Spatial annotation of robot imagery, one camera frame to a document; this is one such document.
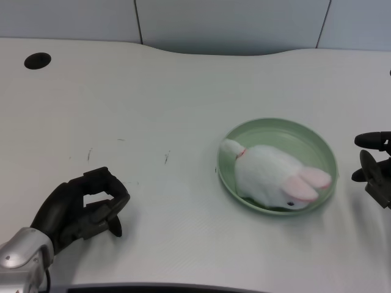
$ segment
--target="stuffed bunny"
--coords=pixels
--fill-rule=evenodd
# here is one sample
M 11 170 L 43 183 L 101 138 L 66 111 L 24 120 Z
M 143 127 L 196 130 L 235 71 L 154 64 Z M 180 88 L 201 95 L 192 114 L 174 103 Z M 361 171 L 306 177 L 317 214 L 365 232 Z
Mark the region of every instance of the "stuffed bunny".
M 251 197 L 269 208 L 302 209 L 327 189 L 331 176 L 305 167 L 295 157 L 269 145 L 245 148 L 225 139 L 222 151 L 236 156 L 235 180 L 240 197 Z

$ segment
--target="green plate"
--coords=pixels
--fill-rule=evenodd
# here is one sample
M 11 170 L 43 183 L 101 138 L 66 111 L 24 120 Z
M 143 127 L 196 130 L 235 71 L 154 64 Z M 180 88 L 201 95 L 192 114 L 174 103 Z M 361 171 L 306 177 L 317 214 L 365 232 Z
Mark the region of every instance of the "green plate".
M 288 120 L 264 118 L 239 125 L 225 138 L 235 140 L 246 148 L 255 145 L 272 145 L 294 156 L 304 165 L 322 169 L 332 177 L 331 186 L 320 191 L 317 201 L 304 209 L 267 208 L 251 198 L 239 197 L 235 185 L 235 158 L 219 151 L 217 166 L 222 182 L 236 199 L 250 208 L 274 215 L 302 214 L 320 206 L 334 193 L 338 178 L 337 162 L 327 143 L 311 129 Z

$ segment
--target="black grommet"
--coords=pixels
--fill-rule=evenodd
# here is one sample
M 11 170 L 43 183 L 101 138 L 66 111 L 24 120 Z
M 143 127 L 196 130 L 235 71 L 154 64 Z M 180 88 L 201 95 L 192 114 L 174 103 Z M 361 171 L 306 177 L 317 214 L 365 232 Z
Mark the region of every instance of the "black grommet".
M 35 53 L 26 58 L 24 66 L 28 69 L 36 70 L 47 66 L 50 62 L 51 56 L 48 53 Z

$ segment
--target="table surface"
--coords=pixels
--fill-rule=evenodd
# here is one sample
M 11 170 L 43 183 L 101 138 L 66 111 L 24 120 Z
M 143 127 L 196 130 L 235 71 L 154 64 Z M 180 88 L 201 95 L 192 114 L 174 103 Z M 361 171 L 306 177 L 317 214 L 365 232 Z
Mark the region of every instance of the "table surface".
M 26 69 L 36 52 L 51 63 Z M 51 268 L 53 286 L 391 292 L 391 212 L 350 179 L 359 168 L 354 137 L 390 130 L 390 69 L 391 52 L 193 56 L 131 43 L 0 39 L 0 241 L 29 226 L 61 182 L 107 166 L 131 194 L 123 237 L 69 246 Z M 340 177 L 322 208 L 271 217 L 224 190 L 219 142 L 261 117 L 302 123 L 332 147 Z

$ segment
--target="pink bunny ear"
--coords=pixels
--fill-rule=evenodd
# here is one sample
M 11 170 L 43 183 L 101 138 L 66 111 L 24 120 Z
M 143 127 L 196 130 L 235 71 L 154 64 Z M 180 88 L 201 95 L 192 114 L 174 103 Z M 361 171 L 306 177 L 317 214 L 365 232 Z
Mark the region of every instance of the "pink bunny ear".
M 282 184 L 282 190 L 291 197 L 301 201 L 315 201 L 317 192 L 299 176 L 291 176 Z
M 327 189 L 331 184 L 331 176 L 318 168 L 304 167 L 299 176 L 314 188 Z

